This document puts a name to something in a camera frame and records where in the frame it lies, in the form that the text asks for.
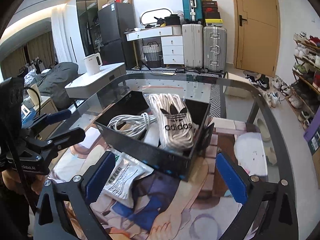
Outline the person's left hand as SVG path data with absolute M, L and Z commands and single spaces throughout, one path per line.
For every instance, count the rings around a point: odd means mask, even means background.
M 19 175 L 14 170 L 5 170 L 2 172 L 2 179 L 6 187 L 11 190 L 15 191 L 18 194 L 23 194 L 24 189 L 22 188 L 21 180 Z M 36 175 L 35 181 L 31 185 L 31 189 L 36 193 L 40 194 L 43 188 L 44 181 L 46 180 L 45 176 Z

